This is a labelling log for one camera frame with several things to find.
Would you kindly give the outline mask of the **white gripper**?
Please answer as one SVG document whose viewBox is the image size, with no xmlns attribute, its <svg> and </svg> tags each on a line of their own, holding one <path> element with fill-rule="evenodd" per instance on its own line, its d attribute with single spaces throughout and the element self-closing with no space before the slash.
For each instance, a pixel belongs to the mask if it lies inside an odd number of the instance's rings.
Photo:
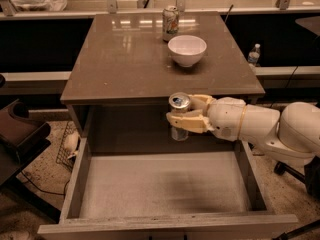
<svg viewBox="0 0 320 240">
<path fill-rule="evenodd" d="M 238 139 L 240 121 L 246 108 L 241 99 L 225 97 L 215 100 L 211 95 L 189 95 L 191 110 L 199 111 L 175 114 L 168 112 L 166 118 L 171 126 L 194 133 L 212 131 L 219 139 L 235 141 Z"/>
</svg>

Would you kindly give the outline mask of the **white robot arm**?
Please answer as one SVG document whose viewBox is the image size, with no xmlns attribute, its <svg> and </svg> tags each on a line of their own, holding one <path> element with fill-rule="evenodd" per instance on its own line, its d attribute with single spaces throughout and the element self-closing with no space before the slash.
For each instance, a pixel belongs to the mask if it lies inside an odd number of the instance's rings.
<svg viewBox="0 0 320 240">
<path fill-rule="evenodd" d="M 279 111 L 231 97 L 178 92 L 169 104 L 166 118 L 177 129 L 246 141 L 283 163 L 308 164 L 320 155 L 320 109 L 309 103 L 294 102 Z"/>
</svg>

